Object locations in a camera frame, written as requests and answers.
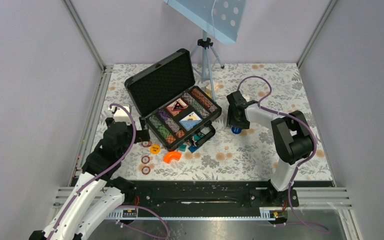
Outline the blue card deck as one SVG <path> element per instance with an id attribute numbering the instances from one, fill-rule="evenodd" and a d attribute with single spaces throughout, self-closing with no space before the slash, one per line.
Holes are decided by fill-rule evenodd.
<path id="1" fill-rule="evenodd" d="M 185 130 L 189 131 L 198 125 L 201 121 L 202 118 L 195 111 L 192 111 L 183 117 L 179 123 L 185 128 Z"/>

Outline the red poker chip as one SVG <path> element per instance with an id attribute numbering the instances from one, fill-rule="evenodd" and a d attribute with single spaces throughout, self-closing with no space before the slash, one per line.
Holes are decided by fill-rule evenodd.
<path id="1" fill-rule="evenodd" d="M 143 156 L 142 158 L 141 158 L 141 162 L 143 163 L 143 164 L 148 164 L 149 162 L 150 162 L 150 160 L 151 160 L 151 158 L 148 156 L 148 155 L 145 155 L 145 156 Z"/>
<path id="2" fill-rule="evenodd" d="M 149 140 L 149 141 L 142 141 L 141 142 L 141 145 L 144 147 L 144 148 L 149 148 L 152 146 L 152 141 Z"/>
<path id="3" fill-rule="evenodd" d="M 143 166 L 141 172 L 143 175 L 148 175 L 151 172 L 151 168 L 149 166 Z"/>

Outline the blue toy brick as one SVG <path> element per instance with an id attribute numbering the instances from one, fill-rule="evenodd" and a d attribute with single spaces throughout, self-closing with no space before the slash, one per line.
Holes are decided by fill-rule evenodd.
<path id="1" fill-rule="evenodd" d="M 199 149 L 199 147 L 196 147 L 196 146 L 189 146 L 188 147 L 188 150 L 191 152 L 191 153 L 195 153 L 197 150 Z"/>

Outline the black all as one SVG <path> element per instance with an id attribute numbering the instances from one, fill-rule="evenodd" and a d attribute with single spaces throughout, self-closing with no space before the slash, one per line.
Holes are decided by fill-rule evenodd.
<path id="1" fill-rule="evenodd" d="M 172 102 L 167 109 L 171 112 L 179 112 L 184 110 L 188 105 L 182 100 L 178 99 L 174 102 Z"/>

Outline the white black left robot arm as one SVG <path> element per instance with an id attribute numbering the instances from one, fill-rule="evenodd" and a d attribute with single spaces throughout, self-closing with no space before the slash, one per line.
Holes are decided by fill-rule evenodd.
<path id="1" fill-rule="evenodd" d="M 33 231 L 29 239 L 85 240 L 117 206 L 134 202 L 132 182 L 111 177 L 134 144 L 150 141 L 149 130 L 143 120 L 140 130 L 134 122 L 117 121 L 113 117 L 105 122 L 107 129 L 87 156 L 67 201 L 53 220 L 43 230 Z"/>

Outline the green chip row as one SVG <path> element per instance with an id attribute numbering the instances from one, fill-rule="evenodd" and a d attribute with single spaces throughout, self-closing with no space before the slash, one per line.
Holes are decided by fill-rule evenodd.
<path id="1" fill-rule="evenodd" d="M 149 117 L 150 123 L 157 129 L 157 132 L 167 141 L 175 140 L 174 136 L 171 134 L 171 132 L 168 130 L 167 127 L 164 126 L 164 124 L 155 116 L 151 115 Z"/>

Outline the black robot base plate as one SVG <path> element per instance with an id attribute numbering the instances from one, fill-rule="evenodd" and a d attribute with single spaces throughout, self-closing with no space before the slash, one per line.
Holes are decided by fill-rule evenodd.
<path id="1" fill-rule="evenodd" d="M 300 205 L 297 192 L 278 192 L 269 181 L 134 180 L 123 205 L 145 207 L 167 218 L 251 218 L 260 209 Z"/>

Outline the yellow big blind button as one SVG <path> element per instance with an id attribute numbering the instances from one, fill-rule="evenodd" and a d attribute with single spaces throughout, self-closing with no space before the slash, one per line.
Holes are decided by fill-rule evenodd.
<path id="1" fill-rule="evenodd" d="M 161 151 L 161 147 L 158 144 L 153 144 L 150 148 L 149 151 L 153 155 L 157 155 Z"/>

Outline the red card deck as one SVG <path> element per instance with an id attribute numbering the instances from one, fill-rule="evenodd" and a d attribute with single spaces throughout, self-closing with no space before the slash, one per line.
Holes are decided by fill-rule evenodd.
<path id="1" fill-rule="evenodd" d="M 166 110 L 172 115 L 176 116 L 182 111 L 186 110 L 188 108 L 188 104 L 180 97 L 177 100 L 173 101 L 170 103 L 167 107 Z"/>

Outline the blue small blind button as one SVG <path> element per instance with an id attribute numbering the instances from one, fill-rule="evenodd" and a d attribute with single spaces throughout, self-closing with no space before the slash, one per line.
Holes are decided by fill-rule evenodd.
<path id="1" fill-rule="evenodd" d="M 242 129 L 240 127 L 232 127 L 231 131 L 235 135 L 239 135 L 242 132 Z"/>

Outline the floral table mat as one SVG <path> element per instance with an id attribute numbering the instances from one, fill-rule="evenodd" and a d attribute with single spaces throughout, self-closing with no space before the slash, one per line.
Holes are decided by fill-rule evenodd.
<path id="1" fill-rule="evenodd" d="M 226 96 L 236 90 L 275 111 L 301 111 L 313 133 L 318 133 L 295 63 L 230 63 L 224 69 L 216 66 L 212 74 L 216 102 L 222 108 L 222 114 L 212 123 L 216 130 L 214 137 L 194 153 L 186 150 L 180 160 L 170 164 L 163 162 L 166 149 L 151 154 L 149 148 L 135 144 L 115 177 L 154 181 L 268 180 L 279 160 L 272 131 L 253 123 L 240 134 L 233 134 L 226 126 L 229 105 Z M 143 156 L 150 157 L 148 164 L 141 162 Z M 144 166 L 151 169 L 148 175 L 141 172 Z"/>

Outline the black poker set case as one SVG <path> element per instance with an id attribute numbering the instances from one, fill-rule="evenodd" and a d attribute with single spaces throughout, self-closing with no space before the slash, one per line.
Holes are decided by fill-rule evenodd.
<path id="1" fill-rule="evenodd" d="M 174 151 L 183 144 L 200 148 L 215 136 L 216 130 L 213 127 L 213 122 L 221 115 L 222 108 L 196 85 L 190 52 L 187 49 L 180 48 L 164 59 L 129 77 L 125 80 L 124 87 L 140 118 L 145 121 L 148 128 L 168 151 Z M 195 88 L 207 95 L 217 107 L 215 112 L 210 112 L 191 94 L 191 91 Z M 178 115 L 172 116 L 166 107 L 178 98 L 182 98 L 188 104 L 188 108 Z M 184 131 L 184 136 L 172 144 L 166 142 L 149 120 L 150 116 L 156 116 L 174 135 L 175 133 L 158 114 L 159 110 L 166 111 Z M 180 120 L 191 112 L 196 112 L 202 118 L 202 121 L 187 131 L 180 124 Z M 205 134 L 205 137 L 194 142 L 193 137 L 198 132 Z"/>

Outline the red yellow chip row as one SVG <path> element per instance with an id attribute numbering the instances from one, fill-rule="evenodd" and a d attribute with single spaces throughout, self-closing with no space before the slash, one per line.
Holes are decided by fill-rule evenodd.
<path id="1" fill-rule="evenodd" d="M 173 144 L 176 140 L 181 139 L 185 135 L 185 132 L 183 130 L 179 130 L 175 134 L 169 134 L 166 138 L 165 141 L 168 144 Z"/>

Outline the blue tripod stand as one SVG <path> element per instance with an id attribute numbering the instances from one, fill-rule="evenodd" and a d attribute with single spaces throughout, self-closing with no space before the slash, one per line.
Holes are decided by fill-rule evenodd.
<path id="1" fill-rule="evenodd" d="M 213 78 L 214 64 L 211 62 L 211 57 L 210 57 L 211 53 L 215 56 L 216 62 L 219 63 L 221 69 L 224 69 L 225 65 L 220 59 L 220 56 L 218 55 L 213 45 L 214 43 L 208 37 L 208 33 L 205 30 L 203 30 L 202 38 L 197 40 L 196 46 L 193 48 L 193 50 L 190 53 L 190 57 L 192 58 L 199 48 L 202 49 L 201 71 L 198 71 L 196 69 L 194 70 L 201 75 L 201 78 L 203 81 L 206 81 L 206 80 L 209 81 L 210 96 L 212 100 L 216 102 L 216 91 L 215 91 L 215 83 Z"/>

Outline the orange curved toy block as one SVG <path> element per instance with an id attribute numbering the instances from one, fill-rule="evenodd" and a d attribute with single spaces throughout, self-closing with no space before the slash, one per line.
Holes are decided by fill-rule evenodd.
<path id="1" fill-rule="evenodd" d="M 179 161 L 182 157 L 182 153 L 178 151 L 171 151 L 168 152 L 164 157 L 163 157 L 163 162 L 166 164 L 170 164 L 172 161 Z"/>

